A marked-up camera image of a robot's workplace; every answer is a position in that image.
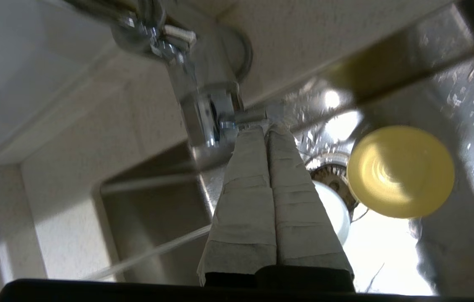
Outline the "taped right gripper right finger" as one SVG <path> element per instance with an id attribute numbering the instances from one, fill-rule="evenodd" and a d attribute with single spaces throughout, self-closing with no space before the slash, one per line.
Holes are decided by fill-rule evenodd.
<path id="1" fill-rule="evenodd" d="M 284 126 L 272 125 L 266 145 L 278 264 L 344 270 L 353 276 L 293 135 Z"/>

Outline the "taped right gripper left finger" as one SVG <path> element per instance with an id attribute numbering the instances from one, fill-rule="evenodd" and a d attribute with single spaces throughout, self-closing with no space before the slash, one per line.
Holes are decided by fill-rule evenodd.
<path id="1" fill-rule="evenodd" d="M 275 203 L 264 131 L 253 126 L 236 138 L 197 273 L 206 286 L 218 277 L 254 276 L 276 262 Z"/>

